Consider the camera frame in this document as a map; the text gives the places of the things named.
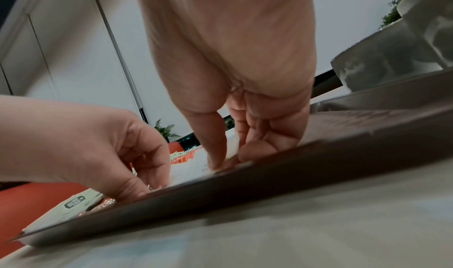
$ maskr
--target orange chair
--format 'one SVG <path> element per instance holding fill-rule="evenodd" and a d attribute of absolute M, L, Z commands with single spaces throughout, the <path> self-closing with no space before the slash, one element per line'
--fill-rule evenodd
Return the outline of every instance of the orange chair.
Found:
<path fill-rule="evenodd" d="M 170 154 L 176 153 L 178 151 L 184 151 L 183 147 L 178 142 L 171 142 L 168 144 L 168 148 L 170 149 Z"/>
<path fill-rule="evenodd" d="M 21 248 L 5 243 L 44 213 L 86 190 L 79 184 L 24 184 L 0 192 L 0 259 Z"/>

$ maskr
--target green leaves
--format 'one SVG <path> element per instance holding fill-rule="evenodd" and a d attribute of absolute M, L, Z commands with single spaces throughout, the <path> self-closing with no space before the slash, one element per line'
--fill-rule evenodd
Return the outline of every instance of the green leaves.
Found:
<path fill-rule="evenodd" d="M 173 128 L 175 127 L 174 124 L 168 125 L 166 127 L 162 127 L 161 126 L 161 122 L 162 122 L 162 119 L 157 120 L 156 124 L 154 125 L 154 129 L 158 130 L 159 133 L 163 137 L 167 137 L 167 138 L 169 138 L 169 137 L 172 137 L 172 138 L 180 137 L 179 135 L 171 132 L 171 130 L 173 130 Z"/>
<path fill-rule="evenodd" d="M 393 8 L 388 15 L 386 15 L 385 17 L 382 18 L 382 24 L 381 24 L 380 28 L 384 28 L 387 25 L 390 25 L 390 24 L 394 23 L 395 21 L 401 19 L 401 15 L 396 10 L 396 7 L 400 3 L 400 1 L 401 0 L 393 0 L 388 4 L 389 6 L 392 6 Z"/>

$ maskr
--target hand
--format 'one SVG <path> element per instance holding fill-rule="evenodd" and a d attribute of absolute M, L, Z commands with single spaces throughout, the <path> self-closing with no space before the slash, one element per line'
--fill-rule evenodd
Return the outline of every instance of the hand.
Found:
<path fill-rule="evenodd" d="M 209 154 L 227 151 L 225 103 L 239 161 L 295 147 L 316 68 L 312 0 L 140 0 L 155 66 Z"/>
<path fill-rule="evenodd" d="M 168 185 L 168 144 L 131 111 L 0 96 L 0 116 L 2 181 L 76 182 L 118 201 Z"/>

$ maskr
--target gray pot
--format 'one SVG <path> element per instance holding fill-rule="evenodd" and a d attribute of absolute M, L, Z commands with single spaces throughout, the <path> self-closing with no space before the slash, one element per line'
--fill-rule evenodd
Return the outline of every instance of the gray pot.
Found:
<path fill-rule="evenodd" d="M 399 20 L 340 53 L 331 61 L 352 92 L 441 70 L 439 57 Z"/>
<path fill-rule="evenodd" d="M 453 67 L 453 0 L 402 0 L 398 12 L 411 30 Z"/>

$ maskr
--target tray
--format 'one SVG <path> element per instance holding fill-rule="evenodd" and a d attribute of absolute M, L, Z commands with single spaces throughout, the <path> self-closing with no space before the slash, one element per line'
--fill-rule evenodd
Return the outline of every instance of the tray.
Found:
<path fill-rule="evenodd" d="M 448 158 L 453 155 L 452 97 L 453 72 L 446 70 L 322 101 L 311 106 L 298 148 L 12 241 L 48 246 Z"/>

